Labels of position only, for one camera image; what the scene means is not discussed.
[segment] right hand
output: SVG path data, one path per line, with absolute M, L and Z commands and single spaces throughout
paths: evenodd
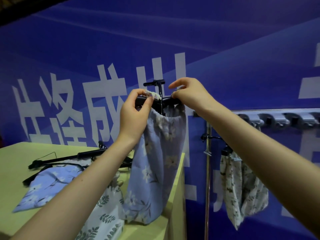
M 205 87 L 195 78 L 182 77 L 169 85 L 170 89 L 178 86 L 182 87 L 172 93 L 173 98 L 178 98 L 190 109 L 199 111 L 210 108 L 212 103 L 216 102 L 207 92 Z

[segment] metal pole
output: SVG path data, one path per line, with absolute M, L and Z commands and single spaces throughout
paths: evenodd
M 207 122 L 207 134 L 211 136 L 211 125 Z M 207 138 L 207 152 L 211 152 L 211 139 Z M 211 166 L 210 155 L 207 154 L 207 175 L 206 175 L 206 193 L 205 193 L 205 229 L 204 239 L 209 239 L 209 206 L 210 206 L 210 185 L 211 185 Z

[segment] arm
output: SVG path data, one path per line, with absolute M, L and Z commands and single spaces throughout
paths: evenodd
M 320 238 L 320 168 L 261 133 L 218 103 L 194 78 L 172 96 L 208 121 L 284 207 Z
M 147 125 L 153 98 L 149 97 L 139 112 L 134 108 L 135 99 L 143 92 L 144 89 L 133 90 L 123 104 L 117 140 L 90 167 L 42 207 L 12 239 L 76 238 L 123 159 L 137 144 Z

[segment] left hand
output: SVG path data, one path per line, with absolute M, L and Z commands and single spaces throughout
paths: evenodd
M 137 144 L 144 129 L 147 126 L 148 116 L 154 98 L 148 97 L 140 111 L 135 108 L 135 101 L 139 95 L 146 95 L 144 89 L 134 89 L 120 111 L 120 132 L 117 140 L 125 140 Z

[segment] light blue fabric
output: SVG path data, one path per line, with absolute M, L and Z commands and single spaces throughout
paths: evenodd
M 166 206 L 186 135 L 184 105 L 167 107 L 162 116 L 151 109 L 146 129 L 135 146 L 123 204 L 124 220 L 148 224 Z
M 44 206 L 81 172 L 79 167 L 71 165 L 48 168 L 40 172 L 13 212 Z

